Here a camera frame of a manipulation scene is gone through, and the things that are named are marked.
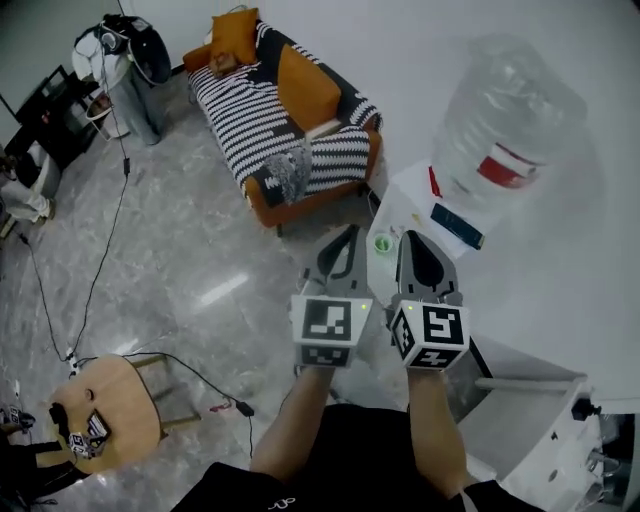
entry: gray tiled floor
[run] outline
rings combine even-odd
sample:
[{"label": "gray tiled floor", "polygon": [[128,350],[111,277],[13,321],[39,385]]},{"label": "gray tiled floor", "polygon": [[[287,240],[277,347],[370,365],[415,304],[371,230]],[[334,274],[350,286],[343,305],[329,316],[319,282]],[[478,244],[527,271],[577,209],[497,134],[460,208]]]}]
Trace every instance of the gray tiled floor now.
[{"label": "gray tiled floor", "polygon": [[[256,409],[255,443],[292,383],[287,303],[305,251],[332,227],[366,227],[371,215],[365,198],[348,197],[285,226],[285,237],[276,238],[248,209],[204,116],[188,103],[185,84],[179,75],[156,90],[168,116],[160,144],[147,148],[125,139],[131,178],[79,355],[142,348],[177,355]],[[82,324],[123,180],[119,145],[96,138],[64,172],[56,219],[41,228],[18,227],[33,245],[61,350]],[[51,438],[44,402],[67,380],[68,367],[51,348],[27,251],[12,234],[0,253],[0,398],[15,402],[11,390],[20,381],[24,407],[37,418],[38,442]],[[211,302],[207,292],[229,281],[241,284]],[[384,329],[374,325],[372,333],[363,357],[403,408],[406,381],[398,358]],[[60,492],[61,510],[168,511],[213,461],[247,466],[246,419],[233,410],[208,412],[220,397],[175,364],[142,373],[152,391],[167,380],[179,383],[160,407],[164,417],[195,408],[203,421],[172,433],[133,467]],[[470,356],[450,372],[458,417],[479,399],[472,386],[478,376]]]}]

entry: water bottle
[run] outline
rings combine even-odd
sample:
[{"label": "water bottle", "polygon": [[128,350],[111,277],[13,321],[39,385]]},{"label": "water bottle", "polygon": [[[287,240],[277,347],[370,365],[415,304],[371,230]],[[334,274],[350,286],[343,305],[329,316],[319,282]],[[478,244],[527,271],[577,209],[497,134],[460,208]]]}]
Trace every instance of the water bottle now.
[{"label": "water bottle", "polygon": [[445,199],[495,211],[553,163],[587,107],[520,38],[484,36],[471,53],[436,134],[432,167]]}]

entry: black cable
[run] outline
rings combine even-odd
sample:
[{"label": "black cable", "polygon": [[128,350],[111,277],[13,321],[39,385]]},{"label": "black cable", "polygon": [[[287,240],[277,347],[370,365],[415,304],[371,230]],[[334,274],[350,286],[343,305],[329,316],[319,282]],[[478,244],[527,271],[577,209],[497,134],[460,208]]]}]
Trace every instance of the black cable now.
[{"label": "black cable", "polygon": [[116,124],[116,133],[118,135],[118,142],[120,143],[120,149],[122,150],[122,156],[125,161],[128,161],[127,152],[124,150],[124,144],[122,143],[122,135],[120,134],[120,127],[118,126],[118,117],[116,116],[116,107],[111,101],[111,94],[109,94],[109,83],[107,82],[107,72],[105,70],[105,55],[104,55],[104,46],[102,45],[102,41],[100,40],[102,37],[103,28],[100,26],[98,30],[98,43],[100,44],[100,51],[102,52],[102,79],[104,80],[104,93],[109,99],[109,105],[111,105],[111,113],[113,114],[113,120]]},{"label": "black cable", "polygon": [[181,364],[182,366],[184,366],[185,368],[187,368],[188,370],[191,370],[195,375],[197,375],[198,377],[200,377],[200,379],[207,384],[210,388],[214,389],[216,392],[218,392],[220,395],[222,395],[224,398],[231,400],[232,402],[234,402],[236,404],[239,403],[244,403],[241,402],[240,400],[238,400],[236,397],[231,396],[228,393],[225,393],[224,391],[222,391],[218,386],[212,384],[211,382],[209,382],[207,379],[205,379],[202,374],[200,372],[198,372],[198,370],[192,368],[191,366],[189,366],[187,363],[185,363],[184,361],[178,359],[176,356],[172,355],[172,354],[167,354],[166,352],[136,352],[135,354],[126,354],[123,355],[122,357],[134,357],[134,356],[165,356],[168,357],[170,359],[173,359],[174,361],[176,361],[178,364]]},{"label": "black cable", "polygon": [[247,418],[249,418],[249,458],[253,459],[253,422],[251,416]]},{"label": "black cable", "polygon": [[[205,384],[207,384],[209,387],[214,389],[216,392],[218,392],[224,398],[234,402],[235,406],[236,406],[236,409],[238,409],[240,414],[242,414],[245,418],[247,418],[249,420],[249,456],[251,458],[253,458],[253,422],[251,421],[251,416],[253,416],[255,414],[255,411],[253,410],[253,408],[249,404],[247,404],[246,402],[242,402],[242,401],[238,400],[236,397],[230,395],[229,393],[225,393],[219,387],[215,386],[214,384],[209,382],[207,379],[205,379],[199,371],[197,371],[195,368],[192,368],[191,366],[189,366],[184,361],[178,359],[173,354],[168,354],[166,352],[136,352],[135,354],[125,354],[122,357],[134,357],[134,356],[165,356],[165,357],[168,357],[170,359],[173,359],[174,361],[176,361],[177,363],[181,364],[182,366],[184,366],[188,370],[191,370]],[[87,358],[81,359],[80,361],[85,363],[90,359],[96,359],[96,358],[88,358],[87,357]]]},{"label": "black cable", "polygon": [[227,11],[227,14],[235,12],[235,11],[246,11],[248,7],[245,4],[236,5],[232,9]]},{"label": "black cable", "polygon": [[31,244],[29,243],[29,240],[27,239],[27,237],[24,236],[22,233],[18,234],[18,238],[20,238],[20,241],[29,248],[29,252],[31,253],[31,261],[33,261],[33,268],[36,270],[38,284],[40,285],[40,295],[42,296],[42,304],[44,304],[44,312],[47,315],[47,323],[49,324],[49,335],[51,336],[51,343],[53,344],[53,349],[56,351],[56,354],[58,355],[58,359],[64,362],[65,360],[60,354],[60,351],[58,350],[58,345],[56,344],[56,339],[55,339],[55,336],[53,335],[53,327],[51,325],[51,317],[49,316],[49,308],[47,308],[47,300],[45,299],[45,296],[44,296],[42,279],[40,278],[40,272],[38,271],[38,265],[36,264],[36,257],[33,254],[33,248],[31,247]]},{"label": "black cable", "polygon": [[75,345],[73,346],[73,350],[71,351],[72,355],[76,353],[76,350],[78,349],[78,345],[80,344],[80,338],[82,337],[82,334],[84,333],[84,329],[87,326],[89,304],[91,303],[93,288],[95,287],[96,282],[98,281],[98,277],[100,276],[100,272],[102,271],[102,265],[104,264],[104,261],[107,259],[107,254],[109,253],[109,246],[111,245],[111,239],[113,238],[113,233],[116,230],[116,224],[118,223],[118,214],[120,213],[120,207],[122,206],[122,199],[124,198],[124,191],[127,188],[128,182],[129,182],[129,176],[125,175],[124,186],[122,187],[122,192],[120,193],[120,201],[118,202],[118,208],[116,209],[116,214],[113,217],[113,226],[111,226],[111,233],[109,234],[109,239],[107,240],[107,247],[105,248],[104,254],[102,255],[102,260],[100,260],[100,265],[98,266],[98,272],[96,272],[96,276],[93,278],[93,282],[91,283],[91,288],[89,289],[89,297],[87,298],[87,303],[84,306],[84,321],[82,322],[82,328],[78,333],[78,337],[76,339]]}]

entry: sofa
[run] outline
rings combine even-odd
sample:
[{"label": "sofa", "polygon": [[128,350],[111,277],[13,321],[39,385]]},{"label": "sofa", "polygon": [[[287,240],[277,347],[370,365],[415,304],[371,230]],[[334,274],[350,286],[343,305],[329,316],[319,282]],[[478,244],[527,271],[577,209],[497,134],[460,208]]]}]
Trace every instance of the sofa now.
[{"label": "sofa", "polygon": [[[229,170],[265,227],[282,225],[346,194],[360,191],[370,178],[382,138],[375,106],[310,52],[258,20],[257,62],[216,78],[209,68],[210,45],[183,57],[192,95],[204,112]],[[309,59],[340,89],[336,119],[328,135],[311,139],[312,165],[303,197],[285,200],[282,184],[264,165],[305,142],[303,131],[278,98],[278,66],[285,45]]]}]

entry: white table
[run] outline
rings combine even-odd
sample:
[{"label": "white table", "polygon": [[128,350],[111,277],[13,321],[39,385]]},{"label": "white table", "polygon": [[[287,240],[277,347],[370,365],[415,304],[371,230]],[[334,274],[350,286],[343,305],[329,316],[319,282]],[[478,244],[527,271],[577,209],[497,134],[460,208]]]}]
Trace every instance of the white table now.
[{"label": "white table", "polygon": [[474,341],[495,377],[587,375],[604,412],[637,413],[638,312],[620,299],[638,269],[629,274],[616,263],[594,178],[575,162],[559,171],[542,177],[505,218],[473,222],[486,235],[480,251],[461,247],[429,219],[435,198],[427,160],[394,175],[367,240],[369,286],[383,304],[397,290],[395,263],[375,254],[375,234],[418,230],[455,260]]},{"label": "white table", "polygon": [[[397,293],[395,281],[398,245],[405,231],[414,230],[438,242],[452,260],[467,251],[475,252],[462,240],[431,220],[436,203],[446,204],[431,192],[429,160],[421,160],[396,174],[389,182],[384,198],[367,236],[367,275],[369,287],[381,304],[387,306]],[[465,218],[481,232],[488,232],[498,222],[496,214],[465,212]],[[379,233],[391,235],[393,250],[382,256],[374,248],[374,238]]]}]

